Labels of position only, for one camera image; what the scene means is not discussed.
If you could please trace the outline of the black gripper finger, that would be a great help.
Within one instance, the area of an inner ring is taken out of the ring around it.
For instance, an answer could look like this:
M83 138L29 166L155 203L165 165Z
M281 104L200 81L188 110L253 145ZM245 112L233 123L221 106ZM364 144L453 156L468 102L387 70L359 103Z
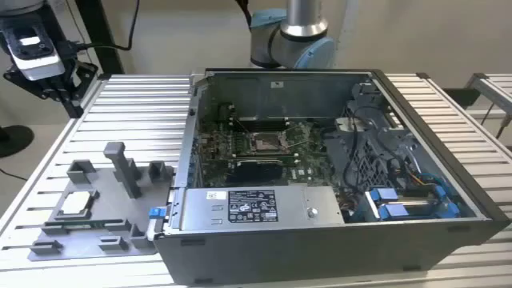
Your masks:
M39 80L28 80L20 69L11 67L4 72L3 78L40 99L60 102L68 116L73 117L73 87L68 72Z
M83 107L80 103L89 88L89 85L93 81L99 68L95 64L81 61L75 62L75 67L75 75L79 78L79 85L73 86L73 90L71 92L69 117L80 118L83 115Z

